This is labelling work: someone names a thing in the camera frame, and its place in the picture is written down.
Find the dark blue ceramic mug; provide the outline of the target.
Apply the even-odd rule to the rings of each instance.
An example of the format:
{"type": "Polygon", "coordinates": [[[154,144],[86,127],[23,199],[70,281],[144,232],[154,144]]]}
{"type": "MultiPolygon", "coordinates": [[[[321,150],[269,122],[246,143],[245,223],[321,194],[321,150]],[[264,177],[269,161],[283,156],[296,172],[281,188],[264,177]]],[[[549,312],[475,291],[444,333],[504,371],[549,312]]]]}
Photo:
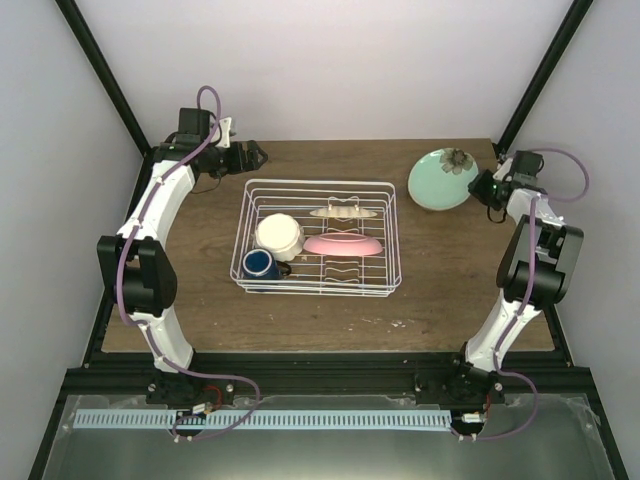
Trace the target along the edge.
{"type": "Polygon", "coordinates": [[[276,260],[262,248],[250,250],[243,256],[241,270],[243,276],[250,280],[281,280],[292,272],[289,264],[276,260]]]}

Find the pink plate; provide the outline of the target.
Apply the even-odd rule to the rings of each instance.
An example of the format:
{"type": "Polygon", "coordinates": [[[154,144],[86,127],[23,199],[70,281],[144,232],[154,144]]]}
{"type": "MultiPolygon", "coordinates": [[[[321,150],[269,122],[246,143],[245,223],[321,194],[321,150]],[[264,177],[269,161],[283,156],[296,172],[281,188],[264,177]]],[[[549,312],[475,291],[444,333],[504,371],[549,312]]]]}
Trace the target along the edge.
{"type": "Polygon", "coordinates": [[[311,236],[304,242],[303,248],[309,253],[338,257],[375,256],[383,251],[382,244],[377,239],[350,232],[311,236]]]}

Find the mint green flower plate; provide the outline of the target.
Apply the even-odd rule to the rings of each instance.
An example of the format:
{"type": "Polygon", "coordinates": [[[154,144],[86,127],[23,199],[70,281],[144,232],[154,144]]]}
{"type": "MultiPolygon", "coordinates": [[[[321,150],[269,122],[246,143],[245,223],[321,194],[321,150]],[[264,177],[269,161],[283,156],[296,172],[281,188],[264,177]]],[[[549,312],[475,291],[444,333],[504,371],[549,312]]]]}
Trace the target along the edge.
{"type": "Polygon", "coordinates": [[[465,203],[468,185],[479,173],[475,158],[458,148],[442,148],[424,155],[412,167],[408,192],[420,207],[445,211],[465,203]]]}

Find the white wire dish rack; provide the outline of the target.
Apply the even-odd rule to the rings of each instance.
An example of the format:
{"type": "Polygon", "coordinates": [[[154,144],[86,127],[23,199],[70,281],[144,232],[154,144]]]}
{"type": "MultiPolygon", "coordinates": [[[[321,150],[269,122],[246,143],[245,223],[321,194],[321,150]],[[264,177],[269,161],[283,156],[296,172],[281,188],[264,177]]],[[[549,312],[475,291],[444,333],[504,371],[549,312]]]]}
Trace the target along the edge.
{"type": "Polygon", "coordinates": [[[248,293],[389,296],[402,282],[394,185],[247,181],[230,277],[248,293]]]}

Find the white scalloped bowl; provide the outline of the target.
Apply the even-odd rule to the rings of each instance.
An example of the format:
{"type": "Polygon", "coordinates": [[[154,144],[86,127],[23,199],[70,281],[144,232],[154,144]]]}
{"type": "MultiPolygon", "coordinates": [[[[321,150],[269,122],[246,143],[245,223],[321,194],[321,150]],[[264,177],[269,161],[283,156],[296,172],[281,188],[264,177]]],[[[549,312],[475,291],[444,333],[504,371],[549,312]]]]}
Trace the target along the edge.
{"type": "Polygon", "coordinates": [[[302,252],[304,242],[302,226],[292,216],[282,213],[267,216],[255,230],[255,243],[278,261],[293,260],[302,252]]]}

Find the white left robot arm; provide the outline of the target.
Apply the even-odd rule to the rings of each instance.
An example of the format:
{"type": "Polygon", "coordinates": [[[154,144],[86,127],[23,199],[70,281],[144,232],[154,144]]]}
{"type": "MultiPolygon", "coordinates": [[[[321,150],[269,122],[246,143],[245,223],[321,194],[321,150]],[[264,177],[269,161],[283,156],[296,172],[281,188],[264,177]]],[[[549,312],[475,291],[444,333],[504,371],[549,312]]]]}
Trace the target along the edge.
{"type": "Polygon", "coordinates": [[[178,129],[153,152],[151,173],[133,212],[118,232],[103,236],[97,254],[104,286],[123,322],[137,327],[155,367],[172,373],[170,393],[196,402],[203,377],[190,370],[194,349],[174,308],[178,279],[165,250],[176,215],[201,175],[221,179],[260,169],[266,152],[254,141],[234,140],[230,117],[183,108],[178,129]]]}

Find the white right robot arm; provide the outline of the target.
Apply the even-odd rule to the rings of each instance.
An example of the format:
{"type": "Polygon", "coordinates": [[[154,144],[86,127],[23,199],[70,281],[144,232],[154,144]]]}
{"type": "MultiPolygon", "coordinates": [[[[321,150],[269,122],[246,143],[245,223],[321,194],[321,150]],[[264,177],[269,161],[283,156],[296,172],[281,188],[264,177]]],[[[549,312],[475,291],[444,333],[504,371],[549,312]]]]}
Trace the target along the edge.
{"type": "Polygon", "coordinates": [[[525,326],[566,295],[584,241],[584,232],[556,214],[551,202],[582,199],[590,186],[584,164],[557,148],[519,150],[499,161],[495,172],[481,171],[468,191],[487,207],[511,218],[515,230],[496,274],[499,295],[479,331],[455,358],[444,378],[447,396],[458,403],[489,394],[506,353],[525,326]],[[545,153],[561,154],[581,170],[584,187],[574,197],[551,196],[538,185],[545,153]]]}

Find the yellow woven bamboo tray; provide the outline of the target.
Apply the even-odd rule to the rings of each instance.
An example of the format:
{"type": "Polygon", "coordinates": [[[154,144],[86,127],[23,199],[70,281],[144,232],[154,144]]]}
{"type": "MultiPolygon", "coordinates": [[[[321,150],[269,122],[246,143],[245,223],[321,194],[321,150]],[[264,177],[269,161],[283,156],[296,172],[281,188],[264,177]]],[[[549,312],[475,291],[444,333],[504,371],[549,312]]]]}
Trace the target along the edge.
{"type": "Polygon", "coordinates": [[[361,219],[375,218],[377,213],[358,205],[328,205],[326,207],[312,210],[310,215],[318,218],[335,218],[335,219],[361,219]]]}

